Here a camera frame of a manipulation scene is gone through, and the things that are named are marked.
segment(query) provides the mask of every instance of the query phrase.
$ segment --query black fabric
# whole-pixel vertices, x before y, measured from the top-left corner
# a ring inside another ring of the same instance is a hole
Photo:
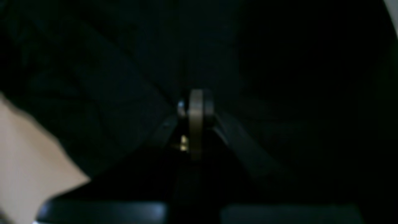
[[[395,203],[398,43],[381,0],[1,0],[0,18],[0,90],[90,176],[209,88],[336,201]]]

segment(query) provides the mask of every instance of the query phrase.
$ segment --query dark fabric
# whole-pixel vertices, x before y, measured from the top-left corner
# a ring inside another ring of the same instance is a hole
[[[0,90],[90,176],[209,88],[336,201],[394,203],[398,44],[381,0],[1,0],[0,19]]]

